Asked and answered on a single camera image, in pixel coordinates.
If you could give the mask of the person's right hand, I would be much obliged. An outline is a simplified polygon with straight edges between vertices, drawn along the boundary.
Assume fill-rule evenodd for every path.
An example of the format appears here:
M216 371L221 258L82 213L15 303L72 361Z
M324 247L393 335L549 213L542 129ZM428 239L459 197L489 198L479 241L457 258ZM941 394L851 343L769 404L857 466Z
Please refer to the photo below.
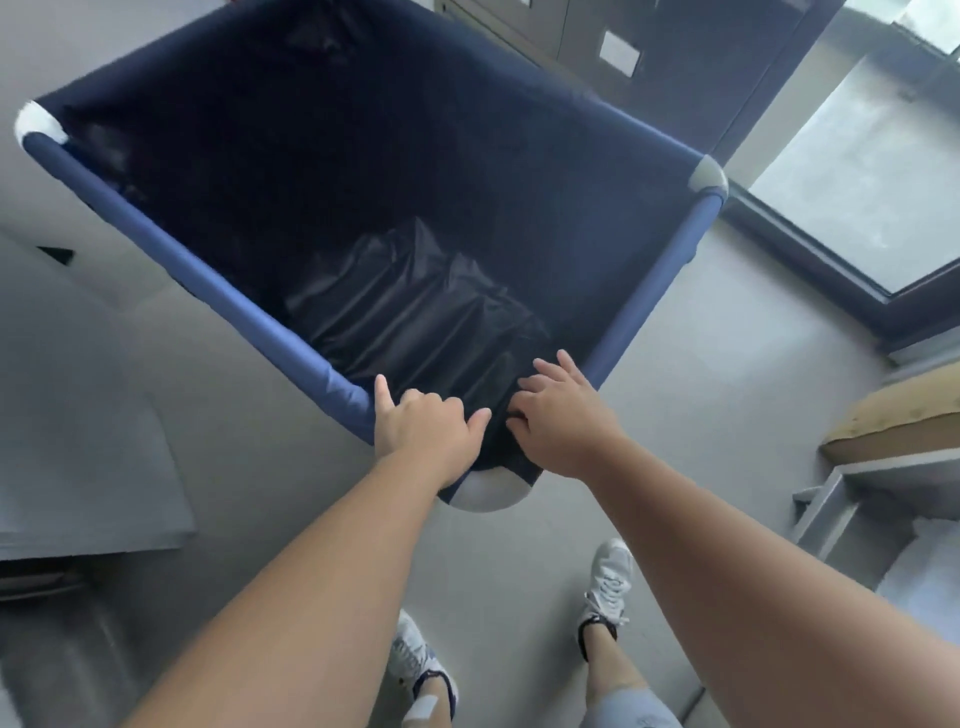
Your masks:
M556 475L590 482L629 438L614 411L564 349L556 354L574 362L574 384L533 386L522 377L508 407L523 411L530 423L531 443L522 453L535 466Z

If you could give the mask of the person's left hand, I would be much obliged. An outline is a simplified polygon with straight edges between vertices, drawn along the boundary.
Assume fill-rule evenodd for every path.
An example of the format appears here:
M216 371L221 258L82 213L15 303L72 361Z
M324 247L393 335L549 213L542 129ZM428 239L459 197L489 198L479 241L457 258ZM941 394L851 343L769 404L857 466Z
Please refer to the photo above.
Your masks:
M401 463L434 494L460 480L474 465L481 447L466 447L467 416L458 397L409 389L385 418L374 425L378 461Z

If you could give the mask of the black plastic bag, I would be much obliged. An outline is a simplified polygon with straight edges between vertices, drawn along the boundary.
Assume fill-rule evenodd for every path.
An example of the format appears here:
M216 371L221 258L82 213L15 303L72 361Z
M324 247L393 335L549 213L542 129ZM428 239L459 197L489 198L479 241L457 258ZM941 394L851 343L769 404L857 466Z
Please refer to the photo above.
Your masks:
M446 249L418 218L362 235L340 251L312 254L283 301L294 333L346 380L368 391L458 398L491 420L480 470L532 470L506 426L518 381L544 358L547 324L460 251Z

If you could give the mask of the person's right forearm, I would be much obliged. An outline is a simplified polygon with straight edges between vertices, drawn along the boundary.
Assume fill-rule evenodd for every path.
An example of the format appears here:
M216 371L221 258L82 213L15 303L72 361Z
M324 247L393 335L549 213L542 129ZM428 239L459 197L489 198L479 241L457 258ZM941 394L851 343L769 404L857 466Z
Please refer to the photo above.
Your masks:
M960 647L627 439L574 478L731 728L960 728Z

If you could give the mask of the person's left forearm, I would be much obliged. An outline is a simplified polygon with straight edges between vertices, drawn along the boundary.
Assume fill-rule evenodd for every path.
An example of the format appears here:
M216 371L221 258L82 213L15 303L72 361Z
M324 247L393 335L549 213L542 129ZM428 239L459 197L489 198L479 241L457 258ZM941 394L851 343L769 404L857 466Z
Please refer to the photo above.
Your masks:
M365 728L415 546L465 465L380 459L210 620L122 728Z

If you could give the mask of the white right sneaker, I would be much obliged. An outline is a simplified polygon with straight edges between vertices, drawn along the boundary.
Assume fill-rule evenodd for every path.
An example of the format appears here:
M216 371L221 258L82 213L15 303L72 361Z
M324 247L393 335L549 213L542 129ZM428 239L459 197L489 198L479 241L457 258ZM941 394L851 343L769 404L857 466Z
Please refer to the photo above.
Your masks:
M575 632L583 661L590 661L584 637L588 626L604 626L617 641L619 628L628 624L626 598L633 586L633 573L633 555L624 540L612 538L598 546Z

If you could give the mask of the white sneaker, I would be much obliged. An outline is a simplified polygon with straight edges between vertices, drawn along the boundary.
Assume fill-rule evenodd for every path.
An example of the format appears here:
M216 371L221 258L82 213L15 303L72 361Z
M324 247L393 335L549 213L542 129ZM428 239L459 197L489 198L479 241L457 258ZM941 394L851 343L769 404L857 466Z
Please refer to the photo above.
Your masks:
M459 687L451 673L440 662L413 617L404 609L399 611L390 645L387 670L390 676L410 694L411 705L428 674L445 674L449 683L453 724L459 706Z
M590 661L584 637L588 626L604 626L617 641L619 628L628 624L626 598L633 586L633 573L633 555L624 540L612 538L598 546L575 632L583 661Z

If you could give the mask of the person's right leg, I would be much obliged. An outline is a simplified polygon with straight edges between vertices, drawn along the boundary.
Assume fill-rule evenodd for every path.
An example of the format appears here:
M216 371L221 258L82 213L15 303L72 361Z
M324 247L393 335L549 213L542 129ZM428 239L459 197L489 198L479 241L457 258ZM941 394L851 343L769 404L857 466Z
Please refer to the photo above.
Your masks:
M585 622L579 635L587 662L585 705L588 709L614 693L649 689L606 623Z

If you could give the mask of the person's leg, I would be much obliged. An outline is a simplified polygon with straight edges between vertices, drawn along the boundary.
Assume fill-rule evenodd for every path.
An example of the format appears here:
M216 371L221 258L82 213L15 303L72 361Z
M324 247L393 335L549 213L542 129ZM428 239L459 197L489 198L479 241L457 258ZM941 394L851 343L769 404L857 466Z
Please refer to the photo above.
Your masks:
M450 683L446 674L427 675L402 719L401 728L452 728Z
M614 693L649 689L606 623L585 622L579 635L587 662L585 705L588 709Z

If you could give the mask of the blue fabric laundry hamper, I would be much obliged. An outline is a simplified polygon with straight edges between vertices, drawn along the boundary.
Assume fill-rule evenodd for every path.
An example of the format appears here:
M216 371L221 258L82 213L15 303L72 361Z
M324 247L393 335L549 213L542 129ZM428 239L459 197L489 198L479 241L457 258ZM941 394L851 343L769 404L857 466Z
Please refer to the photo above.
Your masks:
M728 195L708 155L411 0L241 0L38 100L22 148L341 427L296 334L316 253L417 218L606 381Z

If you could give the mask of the grey shorts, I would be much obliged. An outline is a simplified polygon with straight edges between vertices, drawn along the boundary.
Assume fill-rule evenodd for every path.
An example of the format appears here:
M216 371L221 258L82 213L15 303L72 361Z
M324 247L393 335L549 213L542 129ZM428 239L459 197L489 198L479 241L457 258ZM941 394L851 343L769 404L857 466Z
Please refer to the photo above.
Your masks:
M623 687L588 707L579 728L683 728L649 687Z

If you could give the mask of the grey flat board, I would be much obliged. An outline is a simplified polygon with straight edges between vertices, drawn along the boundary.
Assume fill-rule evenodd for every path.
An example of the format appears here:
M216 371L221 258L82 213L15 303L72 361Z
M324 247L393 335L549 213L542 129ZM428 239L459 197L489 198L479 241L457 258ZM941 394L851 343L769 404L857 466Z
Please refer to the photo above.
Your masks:
M180 548L196 519L114 310L0 237L0 562Z

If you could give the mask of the white cabinet label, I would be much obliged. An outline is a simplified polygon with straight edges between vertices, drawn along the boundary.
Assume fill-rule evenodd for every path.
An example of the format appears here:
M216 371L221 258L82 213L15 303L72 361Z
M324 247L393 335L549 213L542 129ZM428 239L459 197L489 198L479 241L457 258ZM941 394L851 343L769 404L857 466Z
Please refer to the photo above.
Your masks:
M605 30L598 49L598 58L627 78L633 78L642 58L642 51L611 30Z

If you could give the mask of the tan cushion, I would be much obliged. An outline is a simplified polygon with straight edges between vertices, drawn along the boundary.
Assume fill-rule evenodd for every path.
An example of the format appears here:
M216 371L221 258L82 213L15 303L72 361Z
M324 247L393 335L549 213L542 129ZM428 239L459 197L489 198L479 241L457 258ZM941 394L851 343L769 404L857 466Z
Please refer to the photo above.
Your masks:
M960 448L960 361L879 389L849 407L819 445L833 465Z

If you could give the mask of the grey bench frame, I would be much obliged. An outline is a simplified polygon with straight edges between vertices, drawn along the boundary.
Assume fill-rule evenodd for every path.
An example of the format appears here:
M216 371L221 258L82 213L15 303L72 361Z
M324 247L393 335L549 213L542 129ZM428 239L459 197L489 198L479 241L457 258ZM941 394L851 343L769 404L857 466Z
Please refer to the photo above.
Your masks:
M837 466L793 502L791 540L875 590L914 540L916 519L960 520L960 447Z

